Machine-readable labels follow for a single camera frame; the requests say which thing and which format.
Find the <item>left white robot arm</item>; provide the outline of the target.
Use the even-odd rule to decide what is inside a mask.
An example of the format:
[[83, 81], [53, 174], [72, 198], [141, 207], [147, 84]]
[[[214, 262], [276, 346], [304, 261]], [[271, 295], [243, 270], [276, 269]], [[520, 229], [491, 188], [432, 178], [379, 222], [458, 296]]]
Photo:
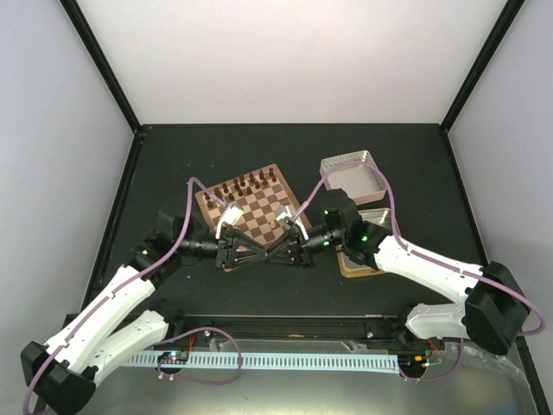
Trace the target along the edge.
[[259, 259], [264, 246], [235, 226], [244, 213], [235, 202], [219, 217], [214, 232], [189, 212], [160, 214], [111, 282], [58, 334], [45, 343], [30, 342], [21, 352], [27, 391], [22, 410], [29, 412], [31, 395], [58, 414], [76, 414], [97, 387], [134, 354], [150, 346], [175, 345], [202, 332], [186, 330], [181, 310], [168, 301], [152, 303], [133, 322], [124, 319], [183, 266], [185, 257], [211, 258], [231, 270]]

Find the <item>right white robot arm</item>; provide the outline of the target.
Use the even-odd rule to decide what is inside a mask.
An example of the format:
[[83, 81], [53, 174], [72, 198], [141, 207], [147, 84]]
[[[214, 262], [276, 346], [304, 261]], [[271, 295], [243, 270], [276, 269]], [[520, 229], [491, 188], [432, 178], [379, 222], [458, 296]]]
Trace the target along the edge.
[[266, 251], [265, 262], [313, 266], [314, 254], [339, 246], [352, 262], [393, 273], [447, 298], [445, 304], [420, 303], [395, 323], [392, 335], [402, 348], [437, 337], [468, 339], [496, 355], [511, 349], [530, 314], [511, 271], [501, 263], [467, 264], [422, 249], [392, 230], [364, 220], [342, 189], [321, 197], [323, 224], [307, 229], [290, 206], [276, 210], [286, 227]]

